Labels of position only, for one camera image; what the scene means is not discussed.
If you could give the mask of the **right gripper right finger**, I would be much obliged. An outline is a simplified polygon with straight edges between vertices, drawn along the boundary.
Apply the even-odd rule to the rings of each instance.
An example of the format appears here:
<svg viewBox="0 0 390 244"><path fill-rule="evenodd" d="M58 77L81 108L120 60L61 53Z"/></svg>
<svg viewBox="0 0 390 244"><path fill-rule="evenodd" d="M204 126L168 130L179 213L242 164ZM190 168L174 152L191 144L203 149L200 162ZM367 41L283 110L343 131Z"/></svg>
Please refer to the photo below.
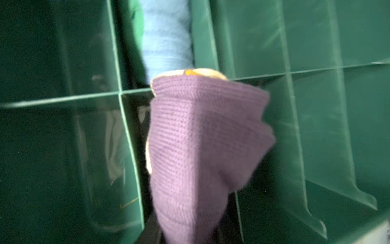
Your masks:
<svg viewBox="0 0 390 244"><path fill-rule="evenodd" d="M215 244L243 244L236 193L228 197L228 206L214 233Z"/></svg>

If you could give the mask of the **purple striped sock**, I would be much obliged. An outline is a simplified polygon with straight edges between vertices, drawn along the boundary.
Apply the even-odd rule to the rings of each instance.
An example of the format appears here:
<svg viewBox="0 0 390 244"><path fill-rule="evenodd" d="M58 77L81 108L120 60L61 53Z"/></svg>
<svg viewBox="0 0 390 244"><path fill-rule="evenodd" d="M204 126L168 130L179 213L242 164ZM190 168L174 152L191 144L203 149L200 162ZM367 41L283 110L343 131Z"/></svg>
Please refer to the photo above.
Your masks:
<svg viewBox="0 0 390 244"><path fill-rule="evenodd" d="M229 195L275 143L262 120L269 93L210 69L163 73L151 89L146 158L157 221L169 244L205 244Z"/></svg>

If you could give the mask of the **blue orange striped sock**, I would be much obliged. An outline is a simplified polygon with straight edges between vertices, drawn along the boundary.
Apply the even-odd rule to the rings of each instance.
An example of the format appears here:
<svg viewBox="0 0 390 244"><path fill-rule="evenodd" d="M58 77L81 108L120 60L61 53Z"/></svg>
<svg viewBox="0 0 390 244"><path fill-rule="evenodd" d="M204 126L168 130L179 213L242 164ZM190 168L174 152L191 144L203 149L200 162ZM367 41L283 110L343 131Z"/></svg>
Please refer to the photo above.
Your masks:
<svg viewBox="0 0 390 244"><path fill-rule="evenodd" d="M193 68L189 1L129 1L136 80L150 85L161 73Z"/></svg>

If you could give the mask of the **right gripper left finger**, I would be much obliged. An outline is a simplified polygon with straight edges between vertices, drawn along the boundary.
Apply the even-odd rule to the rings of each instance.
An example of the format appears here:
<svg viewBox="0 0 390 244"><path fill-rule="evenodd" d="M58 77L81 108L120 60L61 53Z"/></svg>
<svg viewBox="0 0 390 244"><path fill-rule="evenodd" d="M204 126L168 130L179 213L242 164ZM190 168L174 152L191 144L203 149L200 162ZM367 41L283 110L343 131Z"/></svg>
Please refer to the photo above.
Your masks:
<svg viewBox="0 0 390 244"><path fill-rule="evenodd" d="M163 232L159 226L156 213L153 212L143 229L142 233L136 240L135 244L162 244Z"/></svg>

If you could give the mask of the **green compartment tray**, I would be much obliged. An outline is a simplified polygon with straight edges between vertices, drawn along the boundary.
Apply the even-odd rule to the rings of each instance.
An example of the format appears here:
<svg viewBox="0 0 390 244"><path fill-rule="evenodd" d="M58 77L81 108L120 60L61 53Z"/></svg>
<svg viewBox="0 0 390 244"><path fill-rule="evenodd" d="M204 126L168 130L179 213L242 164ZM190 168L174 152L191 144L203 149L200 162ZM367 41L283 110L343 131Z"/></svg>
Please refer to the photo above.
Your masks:
<svg viewBox="0 0 390 244"><path fill-rule="evenodd" d="M191 1L198 68L271 95L246 244L390 241L389 1ZM1 243L150 232L137 1L1 1Z"/></svg>

